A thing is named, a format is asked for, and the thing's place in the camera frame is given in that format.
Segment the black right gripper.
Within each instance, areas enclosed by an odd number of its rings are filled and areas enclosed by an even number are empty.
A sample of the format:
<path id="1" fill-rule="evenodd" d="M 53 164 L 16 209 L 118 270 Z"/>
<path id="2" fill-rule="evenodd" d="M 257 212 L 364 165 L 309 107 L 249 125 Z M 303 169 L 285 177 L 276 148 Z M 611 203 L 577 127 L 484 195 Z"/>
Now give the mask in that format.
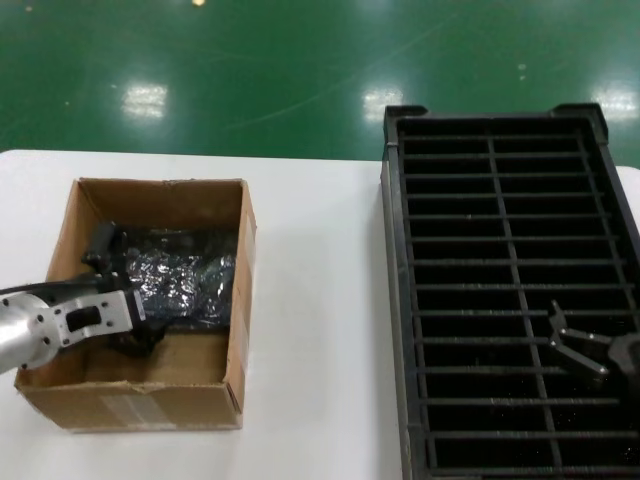
<path id="1" fill-rule="evenodd" d="M 589 386 L 603 386 L 611 371 L 609 361 L 629 383 L 639 381 L 639 335 L 610 337 L 570 328 L 556 300 L 548 317 L 549 347 L 561 368 Z"/>

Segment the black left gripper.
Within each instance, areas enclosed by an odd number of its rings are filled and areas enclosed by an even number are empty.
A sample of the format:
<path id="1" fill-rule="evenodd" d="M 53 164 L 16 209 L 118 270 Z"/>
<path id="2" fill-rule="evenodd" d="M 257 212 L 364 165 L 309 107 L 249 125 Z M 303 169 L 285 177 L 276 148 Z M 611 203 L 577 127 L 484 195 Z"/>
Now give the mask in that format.
<path id="1" fill-rule="evenodd" d="M 94 270 L 99 294 L 127 292 L 133 288 L 126 274 L 126 232 L 114 222 L 98 224 L 81 262 Z M 149 357 L 166 334 L 163 322 L 143 321 L 131 331 L 108 336 L 106 346 L 131 358 Z"/>

